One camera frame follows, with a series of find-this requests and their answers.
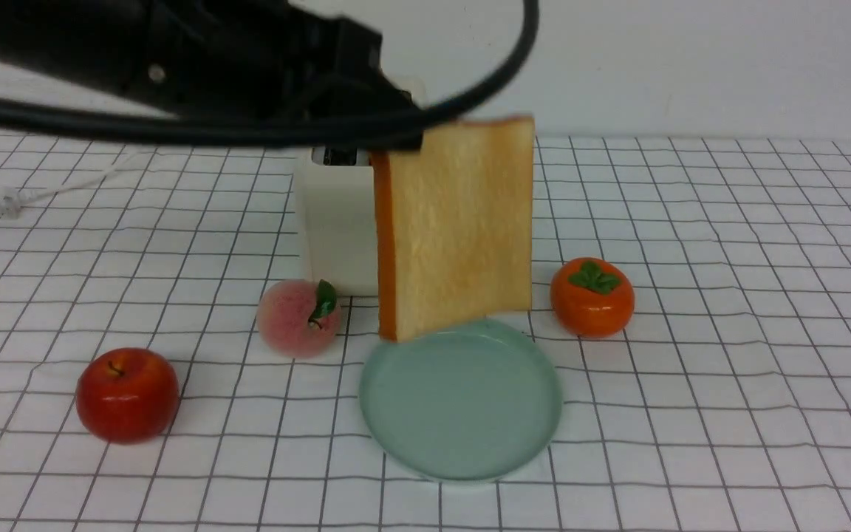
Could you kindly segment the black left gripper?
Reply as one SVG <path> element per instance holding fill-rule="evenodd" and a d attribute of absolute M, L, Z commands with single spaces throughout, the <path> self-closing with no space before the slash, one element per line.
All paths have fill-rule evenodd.
<path fill-rule="evenodd" d="M 382 35 L 287 1 L 146 1 L 141 98 L 176 117 L 279 123 L 416 109 Z"/>

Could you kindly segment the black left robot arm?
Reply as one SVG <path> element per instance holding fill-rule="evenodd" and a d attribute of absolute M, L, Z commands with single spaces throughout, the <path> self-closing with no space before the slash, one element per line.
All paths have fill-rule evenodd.
<path fill-rule="evenodd" d="M 421 148 L 380 69 L 381 34 L 287 1 L 0 1 L 0 63 L 172 119 L 0 100 L 0 126 L 121 143 Z M 359 125 L 378 117 L 396 132 Z"/>

